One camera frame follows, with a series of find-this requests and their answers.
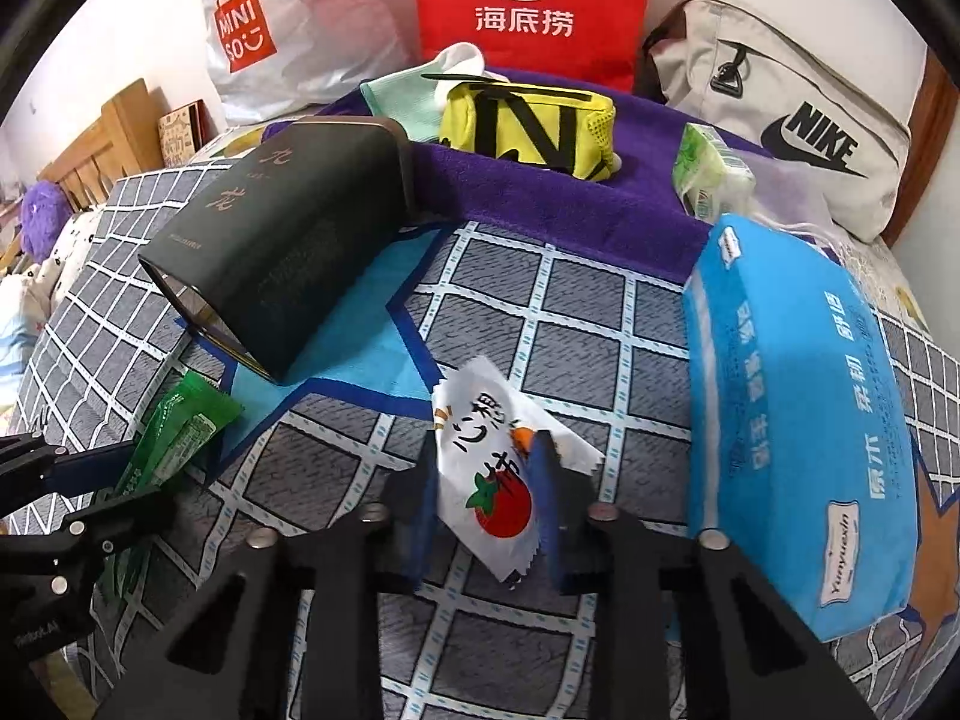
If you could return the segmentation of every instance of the light blue star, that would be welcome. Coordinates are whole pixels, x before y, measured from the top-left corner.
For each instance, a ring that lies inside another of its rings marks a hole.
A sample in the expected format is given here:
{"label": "light blue star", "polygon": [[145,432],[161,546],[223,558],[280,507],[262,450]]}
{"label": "light blue star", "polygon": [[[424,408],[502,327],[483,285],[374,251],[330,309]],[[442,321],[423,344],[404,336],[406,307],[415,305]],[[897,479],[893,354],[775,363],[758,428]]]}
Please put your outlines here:
{"label": "light blue star", "polygon": [[296,358],[289,385],[272,384],[203,344],[226,362],[221,389],[244,407],[224,431],[219,469],[311,392],[378,412],[430,418],[440,370],[403,303],[450,229],[419,227],[381,251]]}

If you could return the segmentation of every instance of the black gift box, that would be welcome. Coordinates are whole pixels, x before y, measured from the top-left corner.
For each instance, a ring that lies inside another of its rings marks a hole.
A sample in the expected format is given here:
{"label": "black gift box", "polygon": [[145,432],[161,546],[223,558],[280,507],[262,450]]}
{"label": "black gift box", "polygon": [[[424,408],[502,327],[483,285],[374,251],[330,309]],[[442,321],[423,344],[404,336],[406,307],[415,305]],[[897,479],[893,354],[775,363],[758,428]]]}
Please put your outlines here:
{"label": "black gift box", "polygon": [[310,117],[199,191],[139,252],[190,329],[282,381],[412,210],[392,119]]}

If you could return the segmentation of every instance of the nike logo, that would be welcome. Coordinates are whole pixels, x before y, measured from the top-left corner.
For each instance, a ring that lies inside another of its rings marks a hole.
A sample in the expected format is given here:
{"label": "nike logo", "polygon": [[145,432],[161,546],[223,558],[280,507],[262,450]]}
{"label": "nike logo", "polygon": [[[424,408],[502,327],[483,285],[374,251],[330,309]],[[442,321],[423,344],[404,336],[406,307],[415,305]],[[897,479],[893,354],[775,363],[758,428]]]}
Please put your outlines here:
{"label": "nike logo", "polygon": [[[787,119],[786,116],[777,119],[760,135],[760,144],[776,158],[790,162],[806,162],[808,165],[822,167],[824,170],[866,178],[862,173],[847,167],[846,160],[853,155],[858,143],[853,140],[853,137],[843,132],[836,122],[832,122],[810,103],[801,104],[789,122]],[[822,155],[787,143],[784,138],[784,126]]]}

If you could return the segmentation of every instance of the beige nike bag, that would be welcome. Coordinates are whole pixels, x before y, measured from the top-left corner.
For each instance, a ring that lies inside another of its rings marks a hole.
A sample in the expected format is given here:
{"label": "beige nike bag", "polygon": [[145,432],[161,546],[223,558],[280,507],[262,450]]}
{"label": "beige nike bag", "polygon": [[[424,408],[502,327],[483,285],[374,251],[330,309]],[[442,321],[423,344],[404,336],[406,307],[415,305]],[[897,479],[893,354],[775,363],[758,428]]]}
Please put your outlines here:
{"label": "beige nike bag", "polygon": [[906,165],[906,125],[736,0],[681,2],[644,44],[666,103],[815,170],[833,220],[880,234]]}

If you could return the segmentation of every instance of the nike swoosh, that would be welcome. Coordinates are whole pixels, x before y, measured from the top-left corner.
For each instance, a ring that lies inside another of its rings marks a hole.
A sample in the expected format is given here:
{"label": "nike swoosh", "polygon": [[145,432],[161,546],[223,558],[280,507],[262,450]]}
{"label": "nike swoosh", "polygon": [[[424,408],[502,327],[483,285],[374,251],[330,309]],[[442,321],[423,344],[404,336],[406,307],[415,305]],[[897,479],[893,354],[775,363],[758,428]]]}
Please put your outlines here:
{"label": "nike swoosh", "polygon": [[790,162],[806,162],[813,167],[822,167],[824,170],[834,170],[834,172],[845,172],[848,175],[856,175],[860,178],[867,177],[862,172],[851,170],[839,160],[832,161],[826,157],[804,151],[803,148],[790,146],[790,143],[784,140],[784,122],[786,122],[786,119],[784,116],[782,119],[772,122],[760,135],[760,146],[766,148],[776,158],[789,160]]}

